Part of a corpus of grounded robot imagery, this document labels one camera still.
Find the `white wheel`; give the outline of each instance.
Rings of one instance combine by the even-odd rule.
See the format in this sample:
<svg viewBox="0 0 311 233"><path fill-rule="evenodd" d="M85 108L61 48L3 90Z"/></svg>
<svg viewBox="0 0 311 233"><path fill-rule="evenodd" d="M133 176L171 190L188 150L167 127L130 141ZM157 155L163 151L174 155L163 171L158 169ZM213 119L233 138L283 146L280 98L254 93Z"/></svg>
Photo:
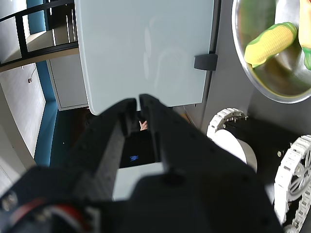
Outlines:
<svg viewBox="0 0 311 233"><path fill-rule="evenodd" d="M287 150L275 178L275 212L286 221L289 202L302 197L292 225L297 232L307 217L311 204L311 135L298 138Z"/></svg>
<svg viewBox="0 0 311 233"><path fill-rule="evenodd" d="M216 131L224 128L226 121L233 121L236 119L247 118L239 109L236 108L225 108L217 113L210 121L207 128L207 137L213 140Z"/></svg>

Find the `wire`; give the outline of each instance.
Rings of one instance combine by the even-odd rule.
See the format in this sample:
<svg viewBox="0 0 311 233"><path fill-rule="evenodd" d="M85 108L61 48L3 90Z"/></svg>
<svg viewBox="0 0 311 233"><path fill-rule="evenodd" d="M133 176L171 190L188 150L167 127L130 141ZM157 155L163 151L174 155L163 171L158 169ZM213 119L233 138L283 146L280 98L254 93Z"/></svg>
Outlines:
<svg viewBox="0 0 311 233"><path fill-rule="evenodd" d="M71 216L70 214L68 214L66 211L64 211L63 209L59 208L59 207L50 207L48 208L48 210L56 215L61 217L61 219L63 219L66 223L68 223L73 229L75 229L76 232L78 233L83 233L84 229L82 227L82 224L73 216Z"/></svg>

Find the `black metal railing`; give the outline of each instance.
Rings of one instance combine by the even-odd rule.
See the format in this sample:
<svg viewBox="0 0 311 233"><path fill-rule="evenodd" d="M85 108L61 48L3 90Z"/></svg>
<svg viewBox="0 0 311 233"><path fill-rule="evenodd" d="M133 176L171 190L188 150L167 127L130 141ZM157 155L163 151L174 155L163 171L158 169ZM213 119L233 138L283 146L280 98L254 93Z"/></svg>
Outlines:
<svg viewBox="0 0 311 233"><path fill-rule="evenodd" d="M6 66L8 64L12 64L14 62L19 62L22 60L30 59L33 57L37 57L40 55L46 55L49 53L53 52L58 52L58 51L63 51L63 50L69 50L69 49L75 49L78 48L78 42L74 41L71 43L66 43L66 44L61 44L61 45L54 45L51 47L39 49L39 50L34 50L34 51L28 51L27 48L27 41L26 41L26 36L25 36L25 31L24 31L24 24L23 24L23 16L39 12L39 11L44 11L50 8L58 7L58 6L63 6L66 4L74 4L74 0L57 0L57 1L52 1L48 3L44 3L38 6L34 6L28 9L25 9L20 12L16 12L14 14L11 14L9 16L6 16L4 18L0 19L0 22L3 22L7 19L15 17L15 22L16 22L16 29L17 29L17 37L18 37L18 44L19 44L19 49L20 49L20 54L21 58L5 62L0 64L0 67Z"/></svg>

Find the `teal wall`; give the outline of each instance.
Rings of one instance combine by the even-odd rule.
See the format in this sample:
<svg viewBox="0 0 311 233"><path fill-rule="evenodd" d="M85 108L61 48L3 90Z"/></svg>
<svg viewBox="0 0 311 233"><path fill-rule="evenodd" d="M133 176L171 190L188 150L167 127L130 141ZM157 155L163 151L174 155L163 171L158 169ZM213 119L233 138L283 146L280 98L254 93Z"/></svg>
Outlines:
<svg viewBox="0 0 311 233"><path fill-rule="evenodd" d="M43 3L43 0L26 0L27 8L37 6ZM30 34L39 33L46 30L44 12L39 11L28 15L28 24Z"/></svg>
<svg viewBox="0 0 311 233"><path fill-rule="evenodd" d="M38 62L36 66L46 103L35 148L35 162L38 165L49 166L58 106L46 61Z"/></svg>

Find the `screw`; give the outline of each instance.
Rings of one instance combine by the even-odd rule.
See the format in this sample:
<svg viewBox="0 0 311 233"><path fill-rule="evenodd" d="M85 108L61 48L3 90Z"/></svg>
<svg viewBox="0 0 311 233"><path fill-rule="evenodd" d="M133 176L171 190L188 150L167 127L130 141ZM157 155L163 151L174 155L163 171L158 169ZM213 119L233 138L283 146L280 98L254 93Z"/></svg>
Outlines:
<svg viewBox="0 0 311 233"><path fill-rule="evenodd" d="M278 152L277 152L277 155L278 155L278 157L282 157L283 151L278 151Z"/></svg>
<svg viewBox="0 0 311 233"><path fill-rule="evenodd" d="M2 209L9 212L13 210L18 203L17 196L14 192L10 192L2 199Z"/></svg>

